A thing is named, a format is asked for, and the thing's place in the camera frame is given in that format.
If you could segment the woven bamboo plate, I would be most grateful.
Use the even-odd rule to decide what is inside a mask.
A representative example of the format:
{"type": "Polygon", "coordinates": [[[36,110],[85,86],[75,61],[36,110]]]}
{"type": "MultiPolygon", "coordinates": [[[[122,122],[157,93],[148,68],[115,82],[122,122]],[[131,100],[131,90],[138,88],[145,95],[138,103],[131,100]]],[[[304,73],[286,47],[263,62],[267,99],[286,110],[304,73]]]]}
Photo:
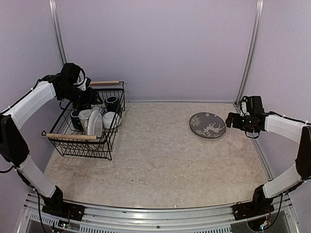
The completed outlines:
{"type": "Polygon", "coordinates": [[[94,127],[95,127],[95,114],[91,114],[87,124],[87,135],[95,135],[94,127]]]}

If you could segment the grey deer print plate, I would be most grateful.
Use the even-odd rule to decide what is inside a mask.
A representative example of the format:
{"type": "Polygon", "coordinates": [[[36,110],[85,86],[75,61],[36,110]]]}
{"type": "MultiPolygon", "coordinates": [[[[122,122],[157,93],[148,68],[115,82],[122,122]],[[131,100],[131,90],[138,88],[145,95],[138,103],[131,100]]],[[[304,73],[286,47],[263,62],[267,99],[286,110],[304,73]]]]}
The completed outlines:
{"type": "Polygon", "coordinates": [[[225,122],[209,112],[194,114],[189,120],[189,125],[193,133],[204,139],[217,139],[226,132],[225,122]]]}

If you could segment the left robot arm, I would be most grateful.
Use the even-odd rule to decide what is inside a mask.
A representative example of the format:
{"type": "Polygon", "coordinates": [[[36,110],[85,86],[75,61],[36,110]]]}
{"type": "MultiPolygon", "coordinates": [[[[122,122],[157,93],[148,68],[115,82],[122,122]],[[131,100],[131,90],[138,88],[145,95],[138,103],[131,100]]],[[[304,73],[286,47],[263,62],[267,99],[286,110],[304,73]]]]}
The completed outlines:
{"type": "Polygon", "coordinates": [[[47,75],[39,79],[23,97],[0,114],[0,153],[11,163],[23,181],[34,188],[45,205],[58,216],[68,211],[63,193],[50,182],[30,156],[28,145],[20,130],[26,121],[53,98],[70,100],[77,107],[93,104],[95,91],[89,86],[90,78],[72,81],[68,75],[47,75]]]}

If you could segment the black white striped plate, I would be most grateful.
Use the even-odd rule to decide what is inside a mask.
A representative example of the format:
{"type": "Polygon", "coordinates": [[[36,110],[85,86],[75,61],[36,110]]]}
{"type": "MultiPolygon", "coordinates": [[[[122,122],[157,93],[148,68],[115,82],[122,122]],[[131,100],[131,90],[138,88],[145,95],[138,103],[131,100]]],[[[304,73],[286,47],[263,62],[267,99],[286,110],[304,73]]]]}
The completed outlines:
{"type": "Polygon", "coordinates": [[[103,122],[101,113],[98,110],[93,110],[91,114],[95,114],[95,127],[94,134],[96,137],[100,138],[103,130],[103,122]]]}

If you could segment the white floral print mug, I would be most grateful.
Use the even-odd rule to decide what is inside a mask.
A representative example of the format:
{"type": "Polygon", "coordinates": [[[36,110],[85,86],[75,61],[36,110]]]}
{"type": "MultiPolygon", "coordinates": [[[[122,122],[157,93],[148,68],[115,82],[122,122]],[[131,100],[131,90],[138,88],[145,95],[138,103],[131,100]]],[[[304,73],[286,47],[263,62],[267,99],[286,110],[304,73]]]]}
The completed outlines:
{"type": "Polygon", "coordinates": [[[86,110],[80,111],[78,115],[78,118],[80,120],[80,123],[83,127],[85,134],[87,134],[88,121],[89,121],[91,113],[92,113],[91,109],[86,109],[86,110]]]}

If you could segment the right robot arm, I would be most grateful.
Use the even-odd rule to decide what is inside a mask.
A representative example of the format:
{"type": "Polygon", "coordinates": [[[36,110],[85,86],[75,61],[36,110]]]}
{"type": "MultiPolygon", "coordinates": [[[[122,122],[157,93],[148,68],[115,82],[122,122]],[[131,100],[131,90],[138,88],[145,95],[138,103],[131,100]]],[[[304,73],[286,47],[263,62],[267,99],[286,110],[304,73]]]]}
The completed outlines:
{"type": "Polygon", "coordinates": [[[290,192],[311,176],[311,125],[307,122],[289,119],[273,112],[240,115],[229,113],[227,127],[246,133],[263,133],[261,140],[265,152],[274,152],[274,162],[281,162],[275,177],[255,189],[248,210],[258,216],[269,206],[273,198],[290,192]]]}

